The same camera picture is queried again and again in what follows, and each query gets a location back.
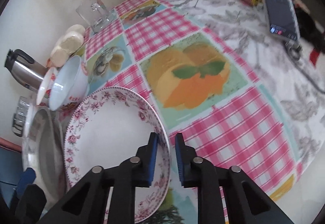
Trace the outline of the checkered picture tablecloth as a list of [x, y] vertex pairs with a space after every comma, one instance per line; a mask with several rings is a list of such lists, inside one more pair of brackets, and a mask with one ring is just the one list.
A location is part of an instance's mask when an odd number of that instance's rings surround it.
[[87, 29], [78, 50], [89, 92], [127, 88], [153, 107], [171, 155], [167, 194], [140, 223], [194, 223], [197, 191], [180, 185], [175, 135], [214, 165], [240, 166], [273, 200], [299, 179], [289, 126], [254, 70], [206, 26], [163, 0], [127, 0], [115, 20]]

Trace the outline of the stainless steel thermos jug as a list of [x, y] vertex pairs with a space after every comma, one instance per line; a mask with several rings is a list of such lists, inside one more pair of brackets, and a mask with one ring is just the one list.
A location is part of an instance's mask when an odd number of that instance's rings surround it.
[[47, 73], [46, 67], [20, 49], [8, 51], [4, 67], [20, 85], [36, 93]]

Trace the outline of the smartphone on stand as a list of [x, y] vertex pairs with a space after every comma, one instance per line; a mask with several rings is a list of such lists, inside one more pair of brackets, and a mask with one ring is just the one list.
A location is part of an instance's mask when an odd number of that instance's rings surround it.
[[269, 32], [286, 41], [298, 42], [300, 31], [292, 0], [263, 0]]

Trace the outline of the strawberry pattern bowl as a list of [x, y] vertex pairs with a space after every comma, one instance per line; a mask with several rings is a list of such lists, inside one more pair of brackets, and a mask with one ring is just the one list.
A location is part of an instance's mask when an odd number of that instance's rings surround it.
[[56, 80], [58, 74], [58, 69], [56, 67], [51, 67], [46, 72], [43, 81], [41, 82], [37, 97], [36, 97], [36, 105], [37, 106], [48, 106], [51, 89], [54, 85], [54, 81]]

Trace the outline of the bag of steamed buns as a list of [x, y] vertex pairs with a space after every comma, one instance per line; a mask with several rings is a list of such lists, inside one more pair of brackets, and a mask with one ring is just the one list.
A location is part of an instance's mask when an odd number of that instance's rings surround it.
[[47, 61], [47, 67], [62, 67], [70, 55], [75, 53], [84, 43], [85, 27], [75, 24], [69, 27], [56, 42]]

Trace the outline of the grey floral table cover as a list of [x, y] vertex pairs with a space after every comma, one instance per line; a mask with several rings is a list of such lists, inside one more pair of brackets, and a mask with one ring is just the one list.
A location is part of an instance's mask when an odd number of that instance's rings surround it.
[[267, 32], [264, 12], [241, 0], [163, 0], [211, 29], [254, 70], [289, 124], [299, 161], [308, 166], [324, 144], [324, 81], [308, 58], [294, 62]]

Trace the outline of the floral round plate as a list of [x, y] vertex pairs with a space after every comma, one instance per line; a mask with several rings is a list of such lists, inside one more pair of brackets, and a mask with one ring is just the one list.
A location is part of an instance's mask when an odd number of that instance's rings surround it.
[[111, 168], [134, 156], [150, 133], [159, 136], [152, 185], [135, 190], [135, 222], [153, 215], [167, 194], [171, 155], [166, 131], [153, 107], [123, 87], [99, 89], [77, 107], [64, 140], [64, 164], [70, 187], [94, 166]]

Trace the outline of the clear glass mug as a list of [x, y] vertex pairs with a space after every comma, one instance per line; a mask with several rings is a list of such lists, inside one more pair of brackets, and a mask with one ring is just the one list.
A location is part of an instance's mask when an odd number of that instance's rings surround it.
[[84, 0], [76, 12], [94, 33], [102, 31], [116, 18], [115, 12], [108, 10], [102, 0]]

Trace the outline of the large stainless steel plate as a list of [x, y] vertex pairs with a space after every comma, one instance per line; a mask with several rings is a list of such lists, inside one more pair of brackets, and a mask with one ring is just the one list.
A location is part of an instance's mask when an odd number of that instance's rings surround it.
[[34, 184], [45, 194], [46, 209], [53, 207], [66, 191], [61, 138], [62, 128], [47, 107], [36, 111], [23, 136], [23, 168], [35, 171]]

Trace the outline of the white tray with glasses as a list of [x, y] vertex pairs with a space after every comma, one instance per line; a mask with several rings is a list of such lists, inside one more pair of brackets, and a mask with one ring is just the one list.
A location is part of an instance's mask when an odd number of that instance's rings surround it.
[[23, 137], [24, 132], [29, 129], [32, 122], [33, 114], [35, 112], [34, 98], [21, 96], [18, 100], [16, 112], [12, 119], [12, 132], [18, 136]]

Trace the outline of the light blue small bowl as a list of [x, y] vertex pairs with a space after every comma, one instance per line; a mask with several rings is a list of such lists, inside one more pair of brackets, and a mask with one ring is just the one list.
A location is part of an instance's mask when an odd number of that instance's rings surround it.
[[68, 111], [83, 101], [88, 91], [88, 70], [84, 60], [76, 55], [60, 69], [49, 98], [51, 111]]

